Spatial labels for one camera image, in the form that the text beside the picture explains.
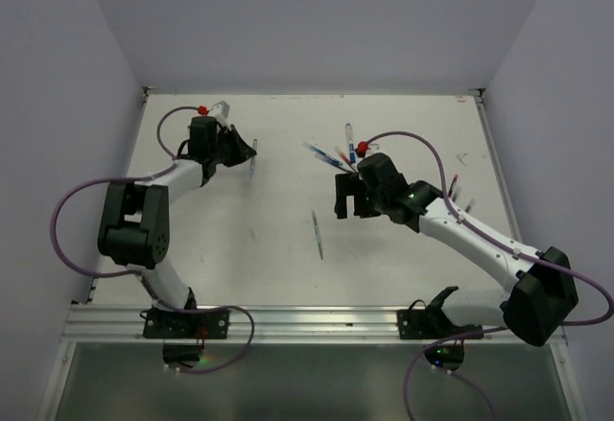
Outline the clear pen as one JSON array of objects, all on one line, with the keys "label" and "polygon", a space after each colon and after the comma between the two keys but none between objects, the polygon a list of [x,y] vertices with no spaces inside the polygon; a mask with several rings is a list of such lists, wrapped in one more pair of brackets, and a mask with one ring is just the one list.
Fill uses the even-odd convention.
[{"label": "clear pen", "polygon": [[258,149],[258,139],[254,139],[252,142],[252,148],[254,150],[254,155],[250,159],[249,163],[249,181],[253,180],[255,165],[256,165],[256,157],[257,157],[257,149]]}]

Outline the grey pen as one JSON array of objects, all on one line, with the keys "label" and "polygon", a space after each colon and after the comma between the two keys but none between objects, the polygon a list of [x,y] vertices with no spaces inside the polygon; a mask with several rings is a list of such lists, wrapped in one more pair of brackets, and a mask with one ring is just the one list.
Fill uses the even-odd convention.
[{"label": "grey pen", "polygon": [[320,234],[320,228],[319,228],[319,221],[318,221],[318,217],[317,214],[315,212],[315,210],[311,210],[311,216],[312,216],[312,222],[313,222],[313,226],[314,226],[314,231],[315,231],[315,239],[316,239],[316,244],[317,244],[317,248],[318,248],[318,253],[319,253],[319,258],[321,261],[323,261],[323,246],[322,246],[322,238],[321,238],[321,234]]}]

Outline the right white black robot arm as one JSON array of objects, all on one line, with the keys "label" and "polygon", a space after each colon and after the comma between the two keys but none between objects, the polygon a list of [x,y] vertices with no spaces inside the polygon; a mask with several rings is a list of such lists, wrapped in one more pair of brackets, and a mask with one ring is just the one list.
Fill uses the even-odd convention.
[{"label": "right white black robot arm", "polygon": [[457,286],[439,292],[421,310],[397,312],[401,339],[442,339],[484,327],[505,327],[523,342],[541,346],[579,302],[570,262],[561,250],[540,251],[507,238],[446,203],[441,190],[418,180],[408,183],[391,159],[376,153],[359,163],[354,173],[335,177],[334,211],[387,216],[391,222],[430,237],[456,251],[493,278],[494,290],[462,293]]}]

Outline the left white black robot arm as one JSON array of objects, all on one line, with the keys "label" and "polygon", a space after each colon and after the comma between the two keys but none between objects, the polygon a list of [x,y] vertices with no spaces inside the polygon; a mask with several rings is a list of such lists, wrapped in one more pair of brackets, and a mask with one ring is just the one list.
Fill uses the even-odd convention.
[{"label": "left white black robot arm", "polygon": [[165,324],[178,337],[199,327],[194,293],[177,274],[168,254],[171,206],[203,187],[217,167],[241,165],[256,156],[238,130],[218,117],[191,120],[188,138],[172,156],[170,170],[146,178],[113,180],[106,188],[97,248],[116,265],[132,271]]}]

